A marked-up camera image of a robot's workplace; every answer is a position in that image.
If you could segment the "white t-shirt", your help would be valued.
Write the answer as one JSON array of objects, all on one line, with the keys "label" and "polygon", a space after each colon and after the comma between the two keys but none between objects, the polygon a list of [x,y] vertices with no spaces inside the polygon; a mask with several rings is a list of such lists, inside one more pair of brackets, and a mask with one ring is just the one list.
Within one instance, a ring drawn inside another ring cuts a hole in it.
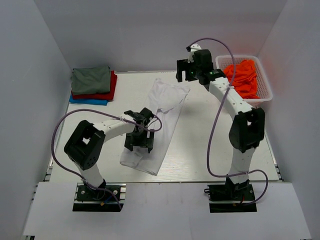
[{"label": "white t-shirt", "polygon": [[154,133],[153,149],[151,152],[142,147],[134,147],[133,151],[124,149],[121,165],[153,176],[158,174],[189,92],[190,87],[185,84],[169,84],[159,78],[154,81],[144,102],[144,106],[160,119],[149,127],[158,130]]}]

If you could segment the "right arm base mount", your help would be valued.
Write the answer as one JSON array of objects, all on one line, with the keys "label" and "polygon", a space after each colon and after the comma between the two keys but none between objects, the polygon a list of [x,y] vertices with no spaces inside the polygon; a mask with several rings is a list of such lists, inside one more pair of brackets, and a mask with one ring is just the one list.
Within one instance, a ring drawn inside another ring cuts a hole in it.
[{"label": "right arm base mount", "polygon": [[249,180],[234,184],[228,177],[224,184],[208,185],[203,192],[208,195],[210,213],[257,212],[255,193]]}]

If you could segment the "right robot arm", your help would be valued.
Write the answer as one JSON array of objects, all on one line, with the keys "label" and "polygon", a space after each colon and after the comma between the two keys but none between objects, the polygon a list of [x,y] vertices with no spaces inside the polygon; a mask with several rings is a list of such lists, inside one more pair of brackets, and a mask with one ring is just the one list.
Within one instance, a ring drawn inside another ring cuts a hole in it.
[{"label": "right robot arm", "polygon": [[231,167],[226,175],[226,195],[236,200],[249,184],[249,168],[256,148],[264,139],[265,112],[247,103],[223,71],[215,69],[208,49],[188,47],[189,57],[176,62],[176,79],[180,83],[198,81],[214,95],[232,119],[228,138],[233,147]]}]

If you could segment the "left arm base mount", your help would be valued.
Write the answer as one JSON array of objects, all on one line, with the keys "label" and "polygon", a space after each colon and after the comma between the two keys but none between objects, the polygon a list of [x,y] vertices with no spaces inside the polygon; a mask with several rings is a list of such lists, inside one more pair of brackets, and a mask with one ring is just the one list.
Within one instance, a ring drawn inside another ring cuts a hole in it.
[{"label": "left arm base mount", "polygon": [[78,183],[73,201],[73,212],[94,212],[94,213],[119,213],[125,203],[126,184],[110,183],[105,188],[111,191],[97,191],[89,188],[84,183]]}]

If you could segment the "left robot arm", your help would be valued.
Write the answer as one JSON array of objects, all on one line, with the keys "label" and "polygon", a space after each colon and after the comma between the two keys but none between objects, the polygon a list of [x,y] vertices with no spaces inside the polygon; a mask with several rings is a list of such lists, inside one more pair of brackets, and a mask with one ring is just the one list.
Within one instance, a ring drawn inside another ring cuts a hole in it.
[{"label": "left robot arm", "polygon": [[140,112],[125,111],[128,116],[112,116],[110,120],[91,123],[82,120],[64,146],[64,152],[79,169],[83,182],[89,187],[88,193],[99,200],[105,196],[106,181],[101,176],[97,161],[103,145],[118,136],[125,134],[124,147],[129,151],[136,148],[153,149],[154,132],[148,125],[155,115],[148,108]]}]

